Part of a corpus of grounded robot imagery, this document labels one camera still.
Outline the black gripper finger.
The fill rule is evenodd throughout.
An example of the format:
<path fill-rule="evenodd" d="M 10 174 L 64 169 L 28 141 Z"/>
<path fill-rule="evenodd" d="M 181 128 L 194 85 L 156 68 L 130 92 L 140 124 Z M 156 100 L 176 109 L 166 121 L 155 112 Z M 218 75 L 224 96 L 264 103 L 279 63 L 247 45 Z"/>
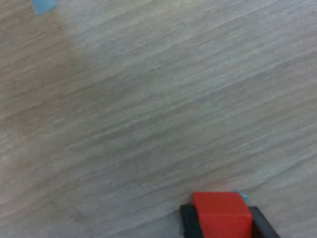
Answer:
<path fill-rule="evenodd" d="M 251 238 L 281 238 L 257 206 L 249 206 L 253 217 Z"/>
<path fill-rule="evenodd" d="M 184 204 L 179 208 L 185 238 L 203 238 L 199 218 L 195 206 Z"/>

